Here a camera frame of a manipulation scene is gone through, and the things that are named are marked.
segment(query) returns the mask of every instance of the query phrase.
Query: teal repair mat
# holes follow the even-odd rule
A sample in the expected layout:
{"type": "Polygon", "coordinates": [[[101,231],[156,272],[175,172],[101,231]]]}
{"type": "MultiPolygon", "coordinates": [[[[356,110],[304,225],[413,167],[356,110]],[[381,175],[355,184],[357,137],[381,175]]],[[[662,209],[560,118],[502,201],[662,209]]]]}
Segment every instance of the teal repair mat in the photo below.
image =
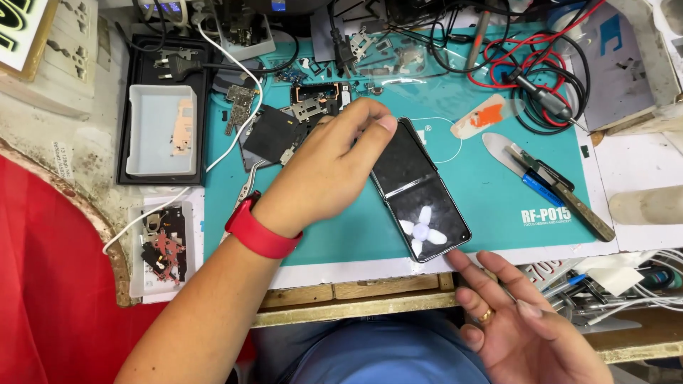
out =
{"type": "MultiPolygon", "coordinates": [[[[511,33],[520,33],[519,36],[523,37],[540,29],[542,27],[538,24],[518,24],[511,26],[511,33]]],[[[474,29],[470,28],[454,31],[473,32],[474,29]]],[[[502,34],[499,28],[494,27],[489,28],[489,32],[490,38],[502,34]]],[[[390,39],[392,50],[413,45],[418,51],[425,52],[422,43],[405,36],[392,33],[385,38],[390,39]]],[[[294,50],[293,44],[288,43],[278,43],[277,47],[276,53],[262,57],[268,67],[285,62],[294,50]]],[[[449,45],[449,50],[451,65],[462,68],[469,45],[449,45]]],[[[517,57],[525,57],[529,52],[528,48],[521,49],[517,57]]],[[[366,67],[362,65],[386,59],[395,53],[382,55],[372,46],[366,54],[367,57],[359,63],[361,68],[391,67],[391,60],[366,67]]],[[[313,57],[310,42],[301,42],[299,57],[313,57]]],[[[405,115],[412,119],[416,131],[423,135],[427,151],[473,234],[472,239],[460,249],[470,252],[594,241],[595,238],[569,212],[552,207],[543,197],[526,187],[516,174],[494,159],[485,149],[481,134],[466,140],[457,139],[451,134],[449,129],[453,122],[496,92],[507,98],[509,90],[484,89],[473,85],[460,74],[438,76],[443,69],[436,67],[433,60],[433,57],[423,55],[421,61],[413,61],[411,65],[400,68],[400,71],[388,68],[391,69],[390,75],[380,73],[372,79],[356,76],[350,82],[375,81],[377,85],[383,85],[384,92],[374,98],[386,104],[397,117],[405,115]]],[[[296,65],[309,75],[304,84],[348,81],[336,74],[330,79],[326,71],[314,77],[311,70],[302,68],[299,63],[296,65]]],[[[482,81],[485,75],[484,69],[478,71],[475,77],[482,81]]],[[[531,80],[536,83],[544,81],[542,77],[532,77],[531,80]]],[[[555,82],[552,77],[548,77],[547,81],[555,82]]],[[[275,108],[288,106],[290,86],[291,83],[275,82],[272,76],[267,77],[263,85],[263,103],[275,108]]],[[[230,104],[224,98],[225,95],[220,93],[211,95],[212,102],[208,108],[208,159],[221,156],[234,139],[234,133],[231,136],[224,133],[223,111],[230,109],[230,104]]],[[[524,129],[514,118],[509,118],[491,126],[486,132],[505,135],[536,158],[548,163],[575,184],[574,193],[579,199],[589,201],[579,145],[573,129],[558,135],[540,136],[524,129]]],[[[255,189],[265,191],[280,169],[280,165],[259,169],[255,189]]],[[[238,147],[208,173],[204,212],[205,259],[217,248],[223,226],[246,180],[247,174],[238,147]]],[[[342,214],[315,223],[304,233],[299,246],[282,265],[406,258],[410,255],[399,228],[369,178],[360,197],[342,214]]]]}

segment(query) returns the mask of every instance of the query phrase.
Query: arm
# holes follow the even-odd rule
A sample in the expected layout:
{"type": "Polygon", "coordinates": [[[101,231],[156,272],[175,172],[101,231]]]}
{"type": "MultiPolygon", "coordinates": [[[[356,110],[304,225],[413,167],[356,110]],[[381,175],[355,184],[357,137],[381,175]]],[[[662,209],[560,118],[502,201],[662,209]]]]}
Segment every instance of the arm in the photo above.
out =
{"type": "MultiPolygon", "coordinates": [[[[309,224],[338,215],[362,191],[396,124],[384,105],[367,98],[336,118],[323,118],[253,216],[293,238],[309,224]]],[[[145,332],[117,382],[224,383],[279,265],[228,236],[145,332]]]]}

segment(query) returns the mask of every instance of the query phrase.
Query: smartwatch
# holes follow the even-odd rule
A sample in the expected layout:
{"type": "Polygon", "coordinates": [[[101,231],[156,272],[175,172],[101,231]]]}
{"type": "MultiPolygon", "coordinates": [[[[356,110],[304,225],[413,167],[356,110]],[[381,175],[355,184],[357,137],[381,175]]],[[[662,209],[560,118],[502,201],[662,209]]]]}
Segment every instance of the smartwatch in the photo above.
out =
{"type": "Polygon", "coordinates": [[[251,215],[251,209],[260,198],[259,191],[247,196],[225,223],[225,231],[258,255],[270,259],[284,259],[294,251],[303,237],[303,232],[299,232],[295,238],[286,238],[261,225],[251,215]]]}

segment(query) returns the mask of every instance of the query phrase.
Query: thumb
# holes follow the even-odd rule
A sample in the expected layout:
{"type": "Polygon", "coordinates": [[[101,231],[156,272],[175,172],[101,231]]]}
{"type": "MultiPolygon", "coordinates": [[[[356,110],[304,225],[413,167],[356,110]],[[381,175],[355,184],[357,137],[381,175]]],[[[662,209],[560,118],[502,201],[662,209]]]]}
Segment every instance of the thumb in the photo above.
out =
{"type": "Polygon", "coordinates": [[[397,126],[398,122],[392,115],[386,115],[370,124],[344,158],[352,161],[359,172],[370,174],[375,162],[396,133],[397,126]]]}
{"type": "Polygon", "coordinates": [[[605,366],[583,335],[563,316],[541,310],[519,299],[517,312],[534,333],[548,341],[563,367],[589,366],[599,372],[605,366]]]}

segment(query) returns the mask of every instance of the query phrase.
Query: phone screen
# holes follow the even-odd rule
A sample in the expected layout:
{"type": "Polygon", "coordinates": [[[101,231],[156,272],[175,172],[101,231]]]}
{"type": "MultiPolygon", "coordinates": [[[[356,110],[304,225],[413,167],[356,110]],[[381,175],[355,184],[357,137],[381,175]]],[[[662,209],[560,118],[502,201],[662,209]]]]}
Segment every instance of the phone screen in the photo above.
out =
{"type": "Polygon", "coordinates": [[[414,260],[425,262],[472,237],[408,118],[398,120],[372,175],[414,260]]]}

